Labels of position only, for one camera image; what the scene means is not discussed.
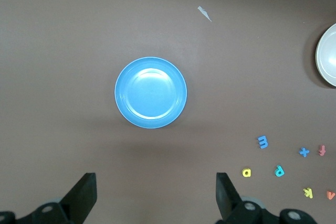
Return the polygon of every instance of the white plate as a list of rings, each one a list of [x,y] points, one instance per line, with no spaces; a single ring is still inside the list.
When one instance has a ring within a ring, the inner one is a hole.
[[[316,65],[322,77],[336,87],[336,24],[323,34],[317,45]]]

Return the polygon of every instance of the white paper piece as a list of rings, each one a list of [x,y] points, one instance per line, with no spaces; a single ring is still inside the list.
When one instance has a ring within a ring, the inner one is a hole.
[[[201,8],[200,6],[199,6],[197,9],[199,9],[199,11],[200,11],[200,12],[201,12],[207,19],[209,19],[209,20],[211,21],[211,19],[210,19],[209,16],[208,16],[208,13],[206,12],[205,9]]]

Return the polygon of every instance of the gray table surface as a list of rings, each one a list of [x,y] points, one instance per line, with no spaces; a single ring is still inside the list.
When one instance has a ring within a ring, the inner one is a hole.
[[[0,0],[0,209],[22,217],[96,172],[86,223],[215,223],[227,172],[275,215],[335,223],[336,92],[314,62],[334,23],[336,0]],[[188,87],[181,116],[156,130],[114,101],[118,74],[144,56]]]

